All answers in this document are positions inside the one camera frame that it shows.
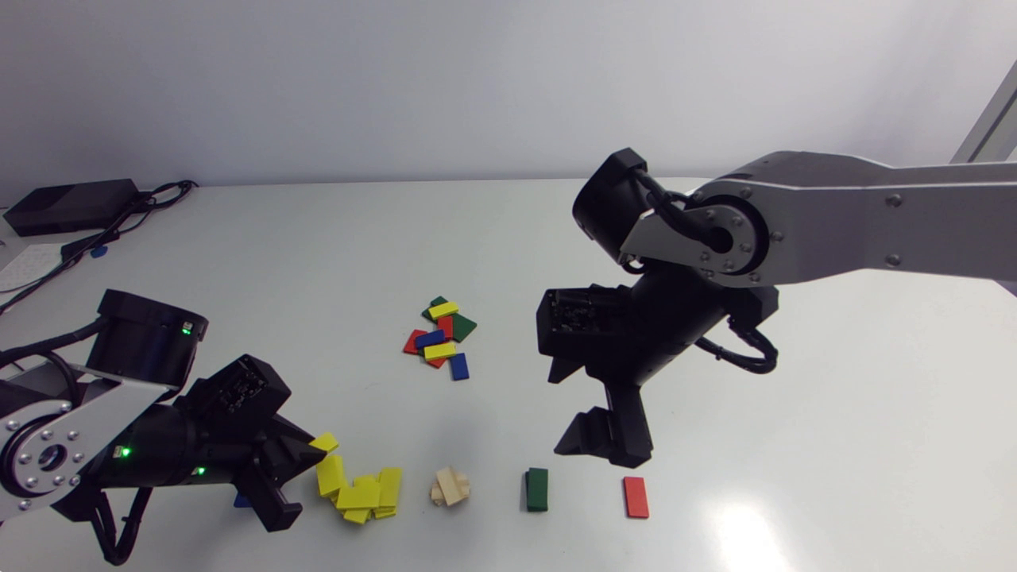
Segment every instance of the table surface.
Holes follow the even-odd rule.
[[[200,188],[0,317],[0,347],[89,322],[107,288],[192,309],[212,323],[192,379],[255,355],[293,390],[285,415],[337,436],[348,475],[404,469],[399,515],[363,527],[316,497],[313,470],[284,489],[303,514],[271,534],[229,485],[160,489],[126,570],[1017,568],[1017,304],[989,281],[782,287],[763,327],[775,373],[691,350],[644,388],[653,460],[553,455],[604,396],[583,373],[545,382],[541,294],[633,281],[572,220],[582,183]],[[401,352],[439,294],[480,324],[466,382]],[[438,508],[427,492],[450,464],[472,497]],[[550,469],[547,513],[523,508],[530,466]],[[649,520],[624,516],[630,474]],[[113,500],[125,514],[129,495]],[[47,510],[0,528],[0,569],[108,568],[91,527]]]

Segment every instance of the white wall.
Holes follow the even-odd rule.
[[[947,162],[1013,0],[5,0],[0,203],[204,184]]]

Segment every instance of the paper sheet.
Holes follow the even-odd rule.
[[[0,290],[10,290],[38,280],[60,264],[62,242],[29,244],[7,266],[0,270]],[[0,303],[17,295],[15,292],[0,294]]]

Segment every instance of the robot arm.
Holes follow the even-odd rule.
[[[0,381],[0,521],[52,506],[89,522],[120,565],[154,488],[231,483],[266,530],[289,528],[302,509],[281,488],[325,452],[277,413],[290,390],[272,366],[243,355],[161,404],[186,383],[208,322],[115,290],[99,313],[77,332],[0,353],[0,365],[49,360]],[[85,365],[53,353],[97,334]],[[112,488],[138,489],[119,540],[103,493]]]
[[[632,287],[548,290],[537,310],[548,381],[581,367],[608,408],[579,413],[555,447],[636,467],[653,444],[640,388],[687,347],[765,374],[777,350],[757,329],[775,284],[861,268],[1017,279],[1017,164],[892,169],[853,157],[774,153],[691,196],[668,193],[630,149],[584,185],[573,216]],[[762,357],[703,335],[728,325]]]

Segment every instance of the blue block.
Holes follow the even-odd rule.
[[[444,332],[441,330],[435,330],[430,334],[424,334],[423,336],[417,336],[417,349],[427,346],[433,346],[435,344],[444,343]]]
[[[448,359],[448,365],[452,367],[452,379],[453,381],[469,380],[470,379],[470,368],[466,365],[466,354],[457,353]]]

